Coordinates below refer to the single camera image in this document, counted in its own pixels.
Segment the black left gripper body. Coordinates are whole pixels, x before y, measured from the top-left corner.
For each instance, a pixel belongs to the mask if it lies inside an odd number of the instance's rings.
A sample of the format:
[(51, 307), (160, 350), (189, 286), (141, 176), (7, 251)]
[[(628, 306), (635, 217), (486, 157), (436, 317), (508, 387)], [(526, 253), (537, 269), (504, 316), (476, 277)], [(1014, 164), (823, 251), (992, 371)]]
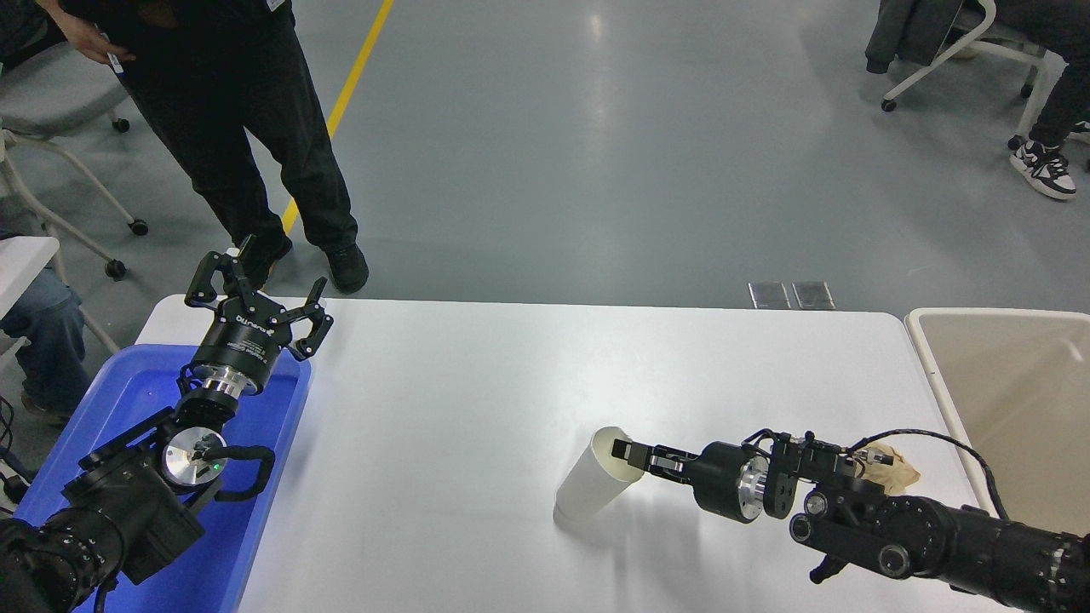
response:
[(283, 311), (283, 304), (265, 295), (230, 296), (221, 300), (215, 306), (213, 325), (193, 357), (192, 369), (226, 366), (253, 383), (266, 383), (284, 342), (290, 340), (287, 325), (270, 322)]

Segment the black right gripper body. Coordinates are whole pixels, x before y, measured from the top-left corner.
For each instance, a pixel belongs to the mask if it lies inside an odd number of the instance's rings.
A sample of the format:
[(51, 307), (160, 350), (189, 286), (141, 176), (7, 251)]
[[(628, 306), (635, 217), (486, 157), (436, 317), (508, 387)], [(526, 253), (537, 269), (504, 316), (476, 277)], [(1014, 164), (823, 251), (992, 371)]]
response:
[(686, 477), (698, 507), (735, 521), (753, 521), (743, 510), (739, 485), (751, 459), (751, 454), (739, 446), (712, 442), (697, 459), (686, 462)]

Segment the person's hand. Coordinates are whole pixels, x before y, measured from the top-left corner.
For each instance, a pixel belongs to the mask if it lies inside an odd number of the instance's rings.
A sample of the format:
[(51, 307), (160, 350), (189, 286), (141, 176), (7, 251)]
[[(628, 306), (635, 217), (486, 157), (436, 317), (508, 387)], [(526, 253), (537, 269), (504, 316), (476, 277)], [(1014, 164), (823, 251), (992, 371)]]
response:
[(99, 65), (113, 67), (136, 60), (136, 55), (126, 48), (109, 43), (102, 32), (86, 20), (58, 20), (58, 25), (78, 55), (89, 58)]

